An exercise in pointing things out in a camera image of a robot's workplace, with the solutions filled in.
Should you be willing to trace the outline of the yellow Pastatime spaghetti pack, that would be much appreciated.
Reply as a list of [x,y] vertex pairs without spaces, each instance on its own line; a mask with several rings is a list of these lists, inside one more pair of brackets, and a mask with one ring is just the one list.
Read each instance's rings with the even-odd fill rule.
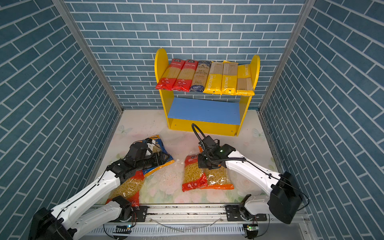
[[221,95],[222,94],[222,78],[223,78],[224,63],[212,62],[203,93]]

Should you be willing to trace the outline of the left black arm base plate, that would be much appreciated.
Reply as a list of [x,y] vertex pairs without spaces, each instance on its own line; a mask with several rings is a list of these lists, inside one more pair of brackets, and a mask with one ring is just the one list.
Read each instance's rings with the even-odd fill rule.
[[146,220],[147,206],[124,207],[115,222],[143,223]]

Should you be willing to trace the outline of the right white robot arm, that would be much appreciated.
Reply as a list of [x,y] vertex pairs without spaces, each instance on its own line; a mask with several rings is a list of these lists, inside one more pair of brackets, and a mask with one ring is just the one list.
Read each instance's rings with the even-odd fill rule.
[[219,140],[206,136],[196,124],[192,124],[192,130],[203,149],[198,155],[200,169],[215,170],[224,167],[244,176],[267,194],[265,197],[246,197],[242,207],[247,214],[271,214],[284,224],[292,222],[306,197],[299,189],[295,176],[264,168],[228,144],[221,146]]

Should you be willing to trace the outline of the red spaghetti pack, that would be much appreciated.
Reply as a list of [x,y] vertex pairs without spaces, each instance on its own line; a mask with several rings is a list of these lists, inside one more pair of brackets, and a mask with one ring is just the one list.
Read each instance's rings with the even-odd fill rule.
[[172,59],[163,76],[159,80],[156,89],[171,91],[186,61]]
[[193,77],[195,75],[198,61],[195,60],[187,60],[179,73],[176,82],[174,83],[172,90],[180,91],[180,92],[189,92]]

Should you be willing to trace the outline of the dark blue spaghetti pack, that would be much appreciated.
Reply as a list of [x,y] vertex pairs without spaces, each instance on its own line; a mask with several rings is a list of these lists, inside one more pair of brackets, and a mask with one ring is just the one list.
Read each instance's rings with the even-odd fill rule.
[[190,92],[203,92],[205,90],[211,67],[210,61],[200,61],[194,74]]

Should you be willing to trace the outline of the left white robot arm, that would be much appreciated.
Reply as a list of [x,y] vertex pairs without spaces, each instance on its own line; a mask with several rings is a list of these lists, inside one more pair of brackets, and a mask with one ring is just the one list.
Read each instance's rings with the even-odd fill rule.
[[50,210],[38,210],[33,216],[28,238],[78,240],[110,221],[134,220],[132,204],[122,196],[90,213],[86,211],[137,172],[162,166],[169,158],[170,155],[163,151],[153,152],[148,142],[133,143],[124,158],[107,166],[100,177],[80,192]]

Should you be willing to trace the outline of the red fusilli bag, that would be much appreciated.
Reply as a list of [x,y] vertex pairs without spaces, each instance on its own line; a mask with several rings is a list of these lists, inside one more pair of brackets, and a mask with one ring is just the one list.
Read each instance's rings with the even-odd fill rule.
[[198,155],[188,155],[185,159],[182,191],[202,189],[208,186],[206,174],[198,165]]

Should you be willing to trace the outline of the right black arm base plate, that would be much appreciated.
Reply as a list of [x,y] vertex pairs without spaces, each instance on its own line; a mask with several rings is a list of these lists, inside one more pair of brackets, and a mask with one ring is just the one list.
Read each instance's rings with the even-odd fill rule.
[[245,207],[240,205],[226,205],[225,206],[226,216],[228,222],[240,222],[240,221],[267,221],[266,214],[252,215]]

